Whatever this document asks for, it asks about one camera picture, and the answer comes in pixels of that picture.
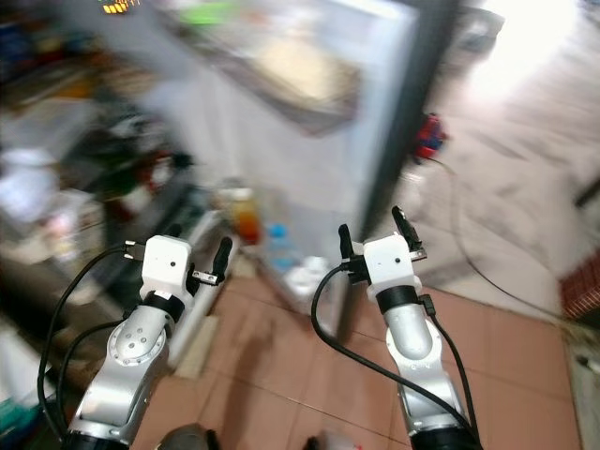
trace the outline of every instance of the black wire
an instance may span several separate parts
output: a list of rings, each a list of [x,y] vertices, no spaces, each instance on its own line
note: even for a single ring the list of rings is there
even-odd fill
[[[73,340],[73,342],[71,342],[71,345],[68,346],[67,352],[65,353],[65,357],[63,358],[63,364],[60,367],[60,372],[58,374],[58,383],[56,384],[56,409],[58,410],[58,420],[59,420],[62,428],[67,429],[67,415],[65,413],[65,408],[64,408],[65,403],[63,401],[64,400],[63,389],[65,387],[65,378],[67,377],[68,362],[70,361],[71,357],[75,353],[77,346],[79,344],[81,344],[84,339],[86,339],[90,335],[93,335],[97,331],[105,330],[107,328],[114,328],[121,322],[122,322],[122,320],[115,321],[115,322],[107,322],[107,323],[93,326],[89,330],[85,330],[84,332],[79,334]]]
[[[37,400],[41,405],[41,409],[46,416],[46,420],[48,421],[48,425],[58,441],[62,443],[63,438],[66,434],[66,430],[61,428],[58,423],[56,423],[55,418],[52,415],[48,407],[48,400],[46,399],[46,393],[44,392],[44,378],[46,376],[46,366],[48,365],[48,355],[50,353],[50,348],[52,345],[54,328],[56,327],[56,322],[58,321],[58,317],[60,316],[60,312],[67,302],[68,297],[77,287],[77,284],[82,280],[82,278],[87,274],[87,272],[100,260],[103,258],[112,255],[114,253],[123,253],[125,252],[125,247],[119,248],[109,248],[108,250],[104,250],[102,253],[97,255],[92,261],[85,265],[85,267],[81,270],[79,274],[70,282],[67,289],[60,297],[60,300],[56,304],[54,308],[54,312],[52,314],[52,318],[50,319],[50,325],[48,326],[48,335],[46,336],[46,342],[44,343],[44,348],[42,350],[40,359],[39,359],[39,369],[37,371]]]
[[[451,186],[451,199],[450,199],[450,220],[451,220],[451,224],[450,224],[450,228],[452,231],[452,234],[454,236],[454,240],[457,243],[458,249],[460,250],[460,253],[462,254],[462,257],[465,259],[465,261],[467,262],[467,264],[471,267],[472,270],[475,271],[475,273],[481,277],[482,279],[484,279],[485,281],[487,281],[489,284],[491,284],[494,288],[496,288],[498,291],[500,291],[501,293],[504,293],[506,295],[508,295],[509,297],[511,297],[513,300],[516,300],[517,302],[519,302],[522,305],[525,305],[529,308],[535,309],[539,312],[542,312],[544,314],[547,314],[548,316],[557,319],[559,321],[562,322],[571,322],[566,320],[563,316],[559,315],[559,314],[555,314],[552,311],[548,311],[547,309],[544,309],[542,307],[539,307],[531,302],[528,302],[527,300],[523,300],[520,297],[517,297],[516,295],[510,293],[509,291],[505,290],[504,288],[502,288],[501,286],[497,285],[494,281],[492,281],[491,279],[489,279],[480,269],[479,267],[477,267],[477,265],[475,264],[475,262],[473,261],[473,259],[471,258],[471,256],[469,256],[469,252],[467,251],[464,242],[462,241],[462,234],[460,232],[460,205],[459,205],[459,196],[458,196],[458,190],[456,187],[456,178],[457,175],[455,174],[455,172],[446,164],[444,164],[443,162],[437,160],[437,159],[433,159],[432,157],[425,157],[425,159],[434,162],[438,165],[440,165],[445,171],[446,173],[448,173],[448,176],[450,177],[450,182],[452,184]]]
[[[372,361],[366,359],[365,357],[361,356],[360,354],[355,353],[355,352],[353,352],[350,349],[347,349],[346,347],[344,347],[343,345],[341,345],[339,342],[337,342],[335,339],[333,339],[332,337],[328,336],[321,329],[321,325],[319,324],[319,320],[317,319],[317,306],[319,305],[319,298],[321,297],[321,292],[323,291],[324,287],[329,282],[329,280],[336,273],[342,272],[344,270],[346,270],[346,269],[345,269],[345,267],[343,265],[339,265],[338,267],[332,269],[321,280],[321,283],[319,283],[319,286],[317,287],[317,291],[315,291],[315,294],[312,297],[312,305],[310,306],[310,321],[312,322],[312,327],[314,328],[315,332],[317,333],[317,336],[319,336],[319,338],[321,338],[321,340],[325,344],[327,344],[329,347],[331,347],[335,351],[340,352],[342,354],[345,354],[346,356],[348,356],[349,358],[353,359],[357,363],[360,363],[363,366],[366,366],[366,367],[370,368],[371,370],[375,370],[376,372],[382,374],[384,377],[387,377],[390,380],[393,380],[394,382],[396,382],[398,384],[402,384],[403,386],[406,386],[406,387],[412,389],[414,392],[416,392],[418,394],[421,394],[423,397],[425,397],[429,401],[432,401],[433,403],[435,403],[436,405],[438,405],[440,408],[442,408],[443,410],[445,410],[447,413],[451,414],[455,418],[455,420],[463,428],[465,428],[469,432],[469,434],[471,434],[473,440],[481,448],[481,442],[476,437],[476,435],[475,435],[475,433],[473,431],[473,428],[471,427],[471,425],[469,424],[469,422],[467,421],[467,419],[465,419],[450,404],[446,403],[441,398],[439,398],[438,396],[430,393],[427,389],[422,388],[418,384],[415,384],[414,382],[411,382],[411,381],[409,381],[409,380],[407,380],[405,378],[402,378],[399,375],[397,375],[396,373],[390,372],[389,370],[387,370],[387,369],[385,369],[385,368],[383,368],[383,367],[381,367],[381,366],[373,363]]]
[[[469,386],[467,372],[465,370],[464,365],[462,364],[462,358],[460,358],[460,353],[458,353],[457,346],[455,345],[450,335],[446,333],[446,330],[443,329],[442,324],[440,323],[440,321],[438,321],[436,315],[430,314],[429,318],[431,319],[435,327],[438,329],[440,334],[443,336],[443,338],[446,339],[446,342],[448,343],[448,346],[450,347],[450,350],[452,351],[452,354],[454,356],[454,360],[457,363],[458,373],[460,374],[460,382],[462,383],[462,390],[465,393],[465,402],[467,403],[469,422],[471,422],[472,432],[475,434],[475,436],[477,436],[477,439],[479,439],[479,427],[477,426],[477,417],[475,416],[473,397],[471,396],[471,387]]]

